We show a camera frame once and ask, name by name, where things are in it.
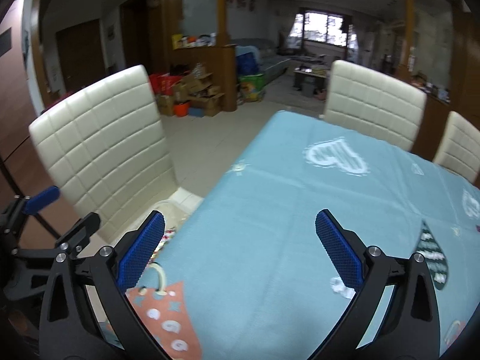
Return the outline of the cream chair beside table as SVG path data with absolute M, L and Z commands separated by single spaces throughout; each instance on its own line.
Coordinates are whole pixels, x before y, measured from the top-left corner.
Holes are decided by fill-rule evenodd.
M 192 213 L 202 202 L 179 184 L 142 65 L 74 93 L 28 130 L 44 169 L 75 212 L 100 216 L 98 235 L 113 236 L 162 200 Z

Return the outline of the light blue patterned tablecloth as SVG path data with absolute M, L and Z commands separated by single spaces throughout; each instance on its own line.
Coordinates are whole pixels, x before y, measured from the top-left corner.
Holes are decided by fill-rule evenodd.
M 425 260 L 439 353 L 479 307 L 479 190 L 385 141 L 281 111 L 185 220 L 126 297 L 172 359 L 307 359 L 380 255 Z

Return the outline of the red buckets and boxes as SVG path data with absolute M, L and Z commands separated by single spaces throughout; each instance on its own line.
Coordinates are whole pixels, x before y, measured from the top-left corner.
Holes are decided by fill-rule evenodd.
M 157 108 L 163 116 L 184 117 L 188 115 L 190 101 L 182 76 L 170 74 L 149 75 Z

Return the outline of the cream chair far right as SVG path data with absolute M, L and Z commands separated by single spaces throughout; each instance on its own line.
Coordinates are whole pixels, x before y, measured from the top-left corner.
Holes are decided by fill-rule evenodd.
M 448 114 L 433 163 L 464 177 L 473 184 L 479 176 L 479 130 L 455 111 Z

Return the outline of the pile of cardboard boxes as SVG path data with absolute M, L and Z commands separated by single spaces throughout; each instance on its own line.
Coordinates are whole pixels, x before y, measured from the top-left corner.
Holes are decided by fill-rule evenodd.
M 184 70 L 177 75 L 170 75 L 182 76 L 181 82 L 186 86 L 190 101 L 187 116 L 213 117 L 221 112 L 224 93 L 220 86 L 214 85 L 212 74 L 207 72 L 202 63 L 198 63 L 192 71 Z

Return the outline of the colourful green shopping bag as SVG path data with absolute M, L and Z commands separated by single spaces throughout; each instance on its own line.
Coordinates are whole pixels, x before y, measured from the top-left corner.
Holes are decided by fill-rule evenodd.
M 260 102 L 264 98 L 264 74 L 240 76 L 240 93 L 244 102 Z

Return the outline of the wooden divider cabinet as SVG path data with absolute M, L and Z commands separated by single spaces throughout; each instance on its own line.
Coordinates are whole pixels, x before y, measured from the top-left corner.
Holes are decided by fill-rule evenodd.
M 203 63 L 213 74 L 213 81 L 224 92 L 222 110 L 237 110 L 235 45 L 227 30 L 227 2 L 216 0 L 216 44 L 173 49 L 173 35 L 181 31 L 182 0 L 161 0 L 163 43 L 168 66 Z

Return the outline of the cream chair far middle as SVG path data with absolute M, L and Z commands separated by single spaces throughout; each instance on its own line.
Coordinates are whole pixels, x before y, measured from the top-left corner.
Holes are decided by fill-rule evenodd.
M 330 69 L 323 120 L 409 151 L 427 96 L 392 76 L 344 60 Z

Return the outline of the grey sofa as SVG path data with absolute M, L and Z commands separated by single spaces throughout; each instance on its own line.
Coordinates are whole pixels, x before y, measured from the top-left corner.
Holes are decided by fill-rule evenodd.
M 274 42 L 264 38 L 233 39 L 236 45 L 236 55 L 252 53 L 259 65 L 259 72 L 264 74 L 265 83 L 283 75 L 289 67 L 290 58 L 277 54 Z

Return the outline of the coffee table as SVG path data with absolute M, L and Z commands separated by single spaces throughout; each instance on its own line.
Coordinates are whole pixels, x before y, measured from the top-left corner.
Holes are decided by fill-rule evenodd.
M 294 69 L 293 87 L 298 90 L 303 89 L 303 84 L 308 83 L 314 85 L 315 90 L 323 91 L 326 89 L 326 75 L 319 75 L 312 72 L 310 68 Z

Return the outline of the barred window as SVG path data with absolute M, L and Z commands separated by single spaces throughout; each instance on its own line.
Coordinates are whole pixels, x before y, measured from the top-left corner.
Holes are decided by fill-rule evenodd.
M 358 48 L 357 35 L 350 16 L 317 10 L 305 10 L 295 15 L 286 44 L 290 49 L 299 50 L 305 41 L 351 50 Z

